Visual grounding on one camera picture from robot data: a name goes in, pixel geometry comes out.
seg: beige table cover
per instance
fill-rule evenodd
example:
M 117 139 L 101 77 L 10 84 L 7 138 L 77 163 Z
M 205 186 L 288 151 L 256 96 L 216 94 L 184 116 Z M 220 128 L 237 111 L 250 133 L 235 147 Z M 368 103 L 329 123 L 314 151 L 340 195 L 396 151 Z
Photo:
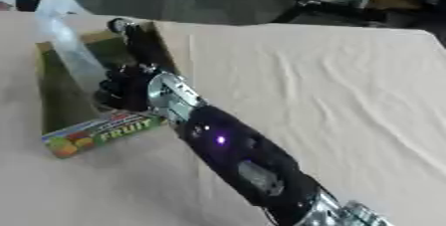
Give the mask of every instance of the beige table cover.
M 79 32 L 110 17 L 73 16 Z M 446 51 L 425 32 L 158 23 L 204 98 L 285 148 L 338 199 L 446 225 Z M 33 16 L 0 14 L 0 225 L 260 226 L 168 128 L 72 159 L 40 141 Z

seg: prosthetic arm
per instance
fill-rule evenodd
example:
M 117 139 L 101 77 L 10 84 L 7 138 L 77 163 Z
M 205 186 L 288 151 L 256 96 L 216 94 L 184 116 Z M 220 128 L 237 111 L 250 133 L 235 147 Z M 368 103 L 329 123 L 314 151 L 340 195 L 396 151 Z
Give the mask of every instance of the prosthetic arm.
M 138 66 L 119 69 L 101 83 L 97 99 L 114 108 L 165 117 L 178 136 L 225 182 L 281 226 L 389 226 L 365 206 L 341 206 L 298 163 L 261 133 L 203 100 L 184 79 L 147 55 L 147 37 L 123 19 L 110 22 Z

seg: cardboard box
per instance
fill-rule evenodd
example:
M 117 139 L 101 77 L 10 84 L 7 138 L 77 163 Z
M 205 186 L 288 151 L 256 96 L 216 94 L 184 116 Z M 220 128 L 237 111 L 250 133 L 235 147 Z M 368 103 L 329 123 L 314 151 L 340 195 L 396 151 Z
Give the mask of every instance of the cardboard box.
M 148 23 L 142 27 L 148 35 L 148 50 L 152 50 L 151 53 L 157 59 L 162 59 L 167 69 L 176 73 L 154 24 Z M 81 40 L 103 65 L 134 63 L 122 38 L 112 32 L 85 35 Z M 78 87 L 51 43 L 40 43 L 37 47 L 43 108 L 42 141 L 57 157 L 67 158 L 117 138 L 165 124 L 156 115 L 139 115 L 99 107 Z

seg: wire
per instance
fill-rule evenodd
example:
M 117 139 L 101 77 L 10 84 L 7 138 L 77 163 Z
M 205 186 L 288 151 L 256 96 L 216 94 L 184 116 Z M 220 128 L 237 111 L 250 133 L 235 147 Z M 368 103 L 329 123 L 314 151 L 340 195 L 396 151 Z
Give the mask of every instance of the wire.
M 270 213 L 270 211 L 268 211 L 268 209 L 262 208 L 262 211 L 265 214 L 265 216 L 267 217 L 268 221 L 271 222 L 271 224 L 273 224 L 274 226 L 279 226 L 279 223 L 277 223 L 276 219 L 274 219 L 274 217 L 271 215 L 271 213 Z

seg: silver metal part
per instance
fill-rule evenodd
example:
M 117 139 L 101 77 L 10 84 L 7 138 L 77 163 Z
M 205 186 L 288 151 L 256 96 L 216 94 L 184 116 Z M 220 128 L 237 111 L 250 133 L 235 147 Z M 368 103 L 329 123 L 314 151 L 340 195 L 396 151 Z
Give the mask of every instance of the silver metal part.
M 149 104 L 173 124 L 189 120 L 194 109 L 205 104 L 182 78 L 167 72 L 154 77 L 147 87 Z
M 337 201 L 321 190 L 310 212 L 295 226 L 339 226 L 340 212 Z
M 238 171 L 243 178 L 269 196 L 279 196 L 285 188 L 284 182 L 279 180 L 277 174 L 250 160 L 242 161 Z
M 341 207 L 331 195 L 321 190 L 312 210 L 295 226 L 392 226 L 392 224 L 356 201 L 349 201 L 346 206 Z
M 349 201 L 342 209 L 342 225 L 392 226 L 385 218 L 356 201 Z

